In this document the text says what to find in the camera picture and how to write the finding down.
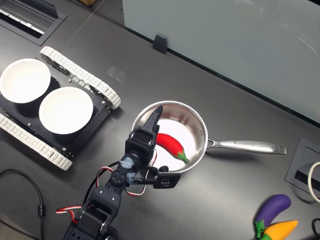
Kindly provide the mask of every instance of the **black cable cord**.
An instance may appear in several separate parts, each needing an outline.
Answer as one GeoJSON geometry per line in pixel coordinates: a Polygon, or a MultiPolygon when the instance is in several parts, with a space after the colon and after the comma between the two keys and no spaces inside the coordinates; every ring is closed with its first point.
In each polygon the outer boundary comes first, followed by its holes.
{"type": "Polygon", "coordinates": [[[23,171],[20,171],[18,169],[14,169],[14,168],[9,168],[9,169],[6,169],[2,172],[0,172],[0,176],[6,172],[14,172],[14,173],[17,173],[17,174],[20,174],[21,176],[23,176],[25,179],[27,179],[33,186],[34,188],[36,189],[38,195],[39,195],[39,200],[40,200],[40,204],[38,205],[38,216],[40,217],[40,236],[41,238],[36,238],[34,236],[31,236],[29,235],[28,233],[24,232],[24,231],[21,231],[11,225],[9,225],[8,223],[2,221],[0,219],[0,223],[2,223],[3,225],[7,226],[8,228],[22,234],[22,235],[25,235],[31,239],[34,239],[34,240],[44,240],[44,227],[43,227],[43,216],[44,216],[44,207],[45,205],[43,204],[43,200],[42,200],[42,195],[41,195],[41,192],[38,188],[38,186],[36,185],[36,183],[27,175],[25,174],[23,171]]]}
{"type": "MultiPolygon", "coordinates": [[[[108,167],[111,168],[111,167],[113,167],[113,166],[115,166],[115,165],[118,165],[118,164],[120,164],[120,161],[116,161],[116,162],[114,162],[114,163],[111,163],[108,167]]],[[[102,169],[102,170],[100,171],[100,173],[99,173],[99,177],[100,177],[102,174],[104,174],[106,171],[107,171],[107,169],[102,169]]],[[[83,199],[82,205],[84,205],[85,202],[87,201],[87,199],[88,199],[88,197],[89,197],[89,194],[90,194],[90,192],[91,192],[91,189],[92,189],[92,187],[93,187],[93,186],[95,185],[95,183],[96,183],[96,180],[97,180],[97,177],[95,177],[94,180],[91,182],[88,190],[86,191],[86,194],[85,194],[85,197],[84,197],[84,199],[83,199]]]]}
{"type": "Polygon", "coordinates": [[[318,234],[317,229],[316,229],[316,221],[320,221],[320,218],[313,219],[312,223],[311,223],[311,227],[312,227],[312,231],[313,231],[316,239],[320,240],[320,235],[318,234]]]}

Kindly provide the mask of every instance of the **purple eggplant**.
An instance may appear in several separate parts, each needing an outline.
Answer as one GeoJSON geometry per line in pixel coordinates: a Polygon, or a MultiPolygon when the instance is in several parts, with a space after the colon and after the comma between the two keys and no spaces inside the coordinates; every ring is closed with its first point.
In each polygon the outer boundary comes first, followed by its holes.
{"type": "Polygon", "coordinates": [[[268,228],[271,222],[278,216],[281,212],[289,208],[291,205],[291,200],[287,195],[278,194],[274,195],[267,200],[255,218],[255,227],[257,231],[256,237],[261,238],[262,233],[268,228]]]}

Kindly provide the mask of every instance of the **frosted glass partition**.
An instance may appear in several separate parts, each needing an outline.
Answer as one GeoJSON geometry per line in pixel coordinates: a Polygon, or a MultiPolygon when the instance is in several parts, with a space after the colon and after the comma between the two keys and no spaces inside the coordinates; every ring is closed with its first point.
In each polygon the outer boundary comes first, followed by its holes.
{"type": "Polygon", "coordinates": [[[320,123],[320,7],[308,0],[123,0],[125,26],[320,123]]]}

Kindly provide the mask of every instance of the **toy vegetable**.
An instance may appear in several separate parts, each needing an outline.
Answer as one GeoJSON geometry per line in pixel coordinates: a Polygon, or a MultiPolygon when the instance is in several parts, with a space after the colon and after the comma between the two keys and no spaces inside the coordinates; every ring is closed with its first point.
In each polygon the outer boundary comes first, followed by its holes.
{"type": "Polygon", "coordinates": [[[266,201],[255,218],[256,237],[261,238],[261,233],[269,227],[278,214],[289,208],[290,205],[290,198],[284,194],[272,196],[266,201]]]}
{"type": "Polygon", "coordinates": [[[284,221],[268,227],[260,240],[283,240],[298,225],[298,221],[284,221]]]}
{"type": "Polygon", "coordinates": [[[174,158],[183,161],[185,164],[189,162],[186,157],[184,147],[177,139],[164,133],[158,133],[156,137],[156,144],[167,150],[174,158]]]}

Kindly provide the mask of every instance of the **dark gray table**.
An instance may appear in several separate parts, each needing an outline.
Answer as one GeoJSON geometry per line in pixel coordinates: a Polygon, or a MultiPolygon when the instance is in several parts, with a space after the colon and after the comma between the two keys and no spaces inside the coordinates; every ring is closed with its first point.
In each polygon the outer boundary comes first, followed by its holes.
{"type": "MultiPolygon", "coordinates": [[[[120,95],[122,103],[67,172],[38,158],[0,130],[0,169],[23,170],[39,185],[47,206],[47,240],[62,239],[70,223],[68,215],[55,214],[55,210],[82,202],[99,167],[122,157],[138,113],[162,100],[176,100],[193,107],[204,119],[210,138],[271,142],[286,146],[287,154],[211,149],[196,167],[182,175],[176,188],[149,187],[141,197],[123,194],[114,222],[122,239],[251,240],[258,207],[269,196],[280,193],[288,195],[292,205],[275,221],[299,221],[287,239],[312,239],[311,220],[320,216],[320,205],[313,203],[309,194],[287,183],[285,176],[300,137],[320,145],[320,129],[172,54],[156,52],[150,43],[106,15],[110,13],[107,0],[91,15],[71,0],[65,4],[74,5],[90,17],[87,19],[87,15],[81,28],[75,29],[73,24],[77,21],[71,19],[75,16],[69,15],[70,24],[63,23],[64,30],[54,33],[44,46],[60,50],[104,80],[120,95]],[[71,39],[64,36],[71,30],[71,39]],[[110,69],[122,73],[121,82],[108,74],[110,69]]],[[[39,56],[41,49],[1,27],[0,43],[0,71],[17,59],[39,56]]],[[[55,70],[51,73],[59,76],[55,70]]],[[[0,178],[0,193],[0,211],[36,235],[38,199],[29,183],[18,176],[4,176],[0,178]]]]}

